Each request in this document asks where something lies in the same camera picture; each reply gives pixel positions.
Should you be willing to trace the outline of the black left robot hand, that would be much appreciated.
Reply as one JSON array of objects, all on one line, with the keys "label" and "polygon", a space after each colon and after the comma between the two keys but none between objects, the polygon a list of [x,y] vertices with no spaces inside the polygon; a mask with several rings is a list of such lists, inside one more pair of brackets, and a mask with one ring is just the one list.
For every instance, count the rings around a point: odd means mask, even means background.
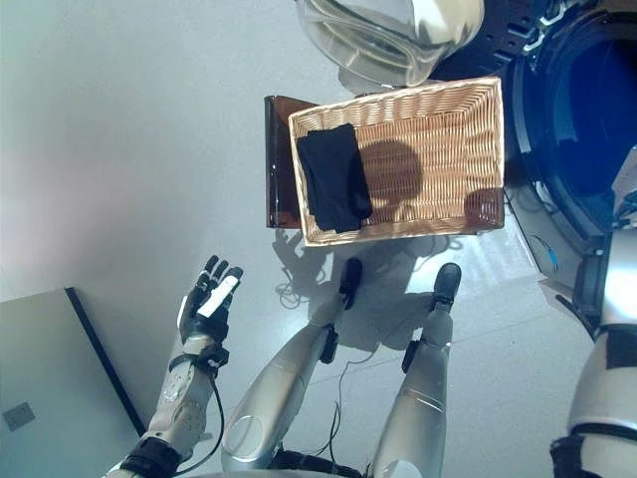
[{"label": "black left robot hand", "polygon": [[228,334],[228,315],[233,296],[241,283],[243,269],[211,256],[190,292],[183,297],[177,330],[182,344],[208,337],[221,344]]}]

